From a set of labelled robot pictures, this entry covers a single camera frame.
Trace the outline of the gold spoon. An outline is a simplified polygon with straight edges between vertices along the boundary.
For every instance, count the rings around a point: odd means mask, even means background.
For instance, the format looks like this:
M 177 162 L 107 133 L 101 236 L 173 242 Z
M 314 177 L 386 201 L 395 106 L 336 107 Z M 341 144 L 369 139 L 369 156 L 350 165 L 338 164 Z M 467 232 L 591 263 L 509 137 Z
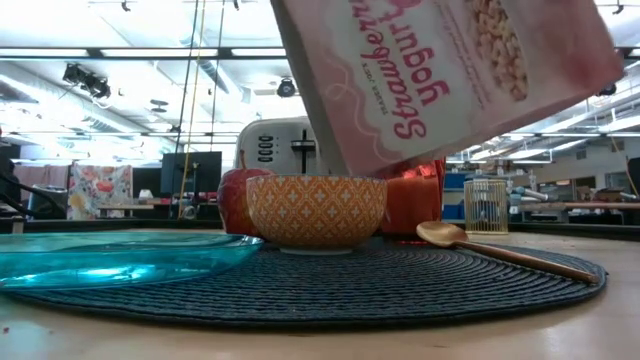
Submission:
M 416 226 L 416 234 L 422 240 L 437 247 L 463 248 L 487 257 L 589 284 L 598 284 L 600 281 L 599 276 L 586 271 L 498 247 L 471 242 L 464 230 L 452 224 L 436 221 L 422 222 Z

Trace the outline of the orange drinking glass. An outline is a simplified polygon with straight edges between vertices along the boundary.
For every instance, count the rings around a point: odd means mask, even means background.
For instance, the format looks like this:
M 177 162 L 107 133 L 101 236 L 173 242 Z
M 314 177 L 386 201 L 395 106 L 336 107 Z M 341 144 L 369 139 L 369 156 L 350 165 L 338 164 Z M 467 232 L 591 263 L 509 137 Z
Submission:
M 414 234 L 426 221 L 440 221 L 446 160 L 437 159 L 386 175 L 387 205 L 381 223 L 385 234 Z

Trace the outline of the black ceiling spotlight cluster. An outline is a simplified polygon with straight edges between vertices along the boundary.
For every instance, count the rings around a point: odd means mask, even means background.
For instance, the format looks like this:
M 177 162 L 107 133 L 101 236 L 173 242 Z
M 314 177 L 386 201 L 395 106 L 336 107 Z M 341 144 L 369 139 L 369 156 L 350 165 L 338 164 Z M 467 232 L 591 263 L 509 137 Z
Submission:
M 111 96 L 111 88 L 107 78 L 101 78 L 95 73 L 81 68 L 78 64 L 68 63 L 62 80 L 72 86 L 79 87 L 95 99 Z

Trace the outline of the red yellow apple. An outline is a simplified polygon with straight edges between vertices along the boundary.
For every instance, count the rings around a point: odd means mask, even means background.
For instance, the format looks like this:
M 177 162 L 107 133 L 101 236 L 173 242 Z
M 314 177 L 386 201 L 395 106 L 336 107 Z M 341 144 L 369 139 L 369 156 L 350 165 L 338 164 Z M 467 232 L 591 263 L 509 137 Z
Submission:
M 242 234 L 259 237 L 260 233 L 253 224 L 247 204 L 246 181 L 249 178 L 273 175 L 264 168 L 248 168 L 245 151 L 239 150 L 240 167 L 226 172 L 217 190 L 217 204 L 223 228 L 228 234 Z

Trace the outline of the wooden workbench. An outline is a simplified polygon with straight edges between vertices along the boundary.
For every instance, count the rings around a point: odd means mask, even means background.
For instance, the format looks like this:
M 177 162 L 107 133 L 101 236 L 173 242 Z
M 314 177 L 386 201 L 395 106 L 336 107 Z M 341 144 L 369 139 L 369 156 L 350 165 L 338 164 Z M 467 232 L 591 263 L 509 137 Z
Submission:
M 640 203 L 624 202 L 540 202 L 518 206 L 520 211 L 568 211 L 572 209 L 640 210 Z

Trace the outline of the floral patterned cloth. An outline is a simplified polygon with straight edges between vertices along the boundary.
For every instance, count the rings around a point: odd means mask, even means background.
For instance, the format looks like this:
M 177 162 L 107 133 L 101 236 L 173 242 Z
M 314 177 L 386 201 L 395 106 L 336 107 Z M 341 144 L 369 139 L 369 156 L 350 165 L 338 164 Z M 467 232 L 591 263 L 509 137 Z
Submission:
M 124 205 L 133 198 L 133 169 L 73 164 L 70 167 L 67 219 L 95 220 L 103 205 Z

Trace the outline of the stainless steel four-slot toaster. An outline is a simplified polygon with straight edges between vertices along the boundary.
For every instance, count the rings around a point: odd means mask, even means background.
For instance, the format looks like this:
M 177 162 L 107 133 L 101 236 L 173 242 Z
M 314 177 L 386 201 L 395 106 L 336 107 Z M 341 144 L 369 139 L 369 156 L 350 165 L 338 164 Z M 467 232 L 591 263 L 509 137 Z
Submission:
M 276 174 L 348 175 L 322 158 L 306 117 L 256 120 L 238 135 L 234 168 L 263 168 Z

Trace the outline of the pink cloth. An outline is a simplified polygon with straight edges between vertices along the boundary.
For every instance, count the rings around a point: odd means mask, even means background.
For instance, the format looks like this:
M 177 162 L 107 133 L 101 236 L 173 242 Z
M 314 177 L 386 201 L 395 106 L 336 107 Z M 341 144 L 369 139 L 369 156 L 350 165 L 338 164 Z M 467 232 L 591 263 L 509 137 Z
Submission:
M 22 166 L 17 165 L 14 169 L 15 176 L 21 184 L 27 186 L 53 185 L 57 187 L 67 187 L 68 166 Z

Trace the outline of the orange patterned bowl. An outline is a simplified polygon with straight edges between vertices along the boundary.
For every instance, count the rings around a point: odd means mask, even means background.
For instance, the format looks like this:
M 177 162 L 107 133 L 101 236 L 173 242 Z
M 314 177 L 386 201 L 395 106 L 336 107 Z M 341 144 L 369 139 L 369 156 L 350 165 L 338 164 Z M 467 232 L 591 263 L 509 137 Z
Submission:
M 349 253 L 380 227 L 387 182 L 337 175 L 263 175 L 246 180 L 249 216 L 261 237 L 289 253 Z

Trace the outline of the dark round woven placemat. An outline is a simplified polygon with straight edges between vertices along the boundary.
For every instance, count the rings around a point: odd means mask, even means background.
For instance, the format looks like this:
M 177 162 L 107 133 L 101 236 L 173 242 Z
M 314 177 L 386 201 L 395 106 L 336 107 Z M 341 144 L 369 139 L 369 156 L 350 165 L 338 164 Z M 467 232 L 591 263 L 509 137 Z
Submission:
M 382 245 L 343 256 L 296 256 L 266 246 L 243 264 L 190 280 L 14 295 L 20 303 L 100 317 L 217 328 L 389 328 L 495 320 L 596 297 L 606 270 L 566 254 L 542 258 L 596 284 L 465 251 Z

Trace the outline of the blue storage bin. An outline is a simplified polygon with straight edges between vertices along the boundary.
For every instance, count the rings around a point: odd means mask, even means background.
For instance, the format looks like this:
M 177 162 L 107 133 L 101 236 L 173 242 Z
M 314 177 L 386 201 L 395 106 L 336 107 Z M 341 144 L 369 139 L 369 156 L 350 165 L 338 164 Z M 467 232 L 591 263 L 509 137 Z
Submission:
M 464 219 L 465 180 L 465 174 L 445 174 L 442 205 L 442 218 L 444 220 Z

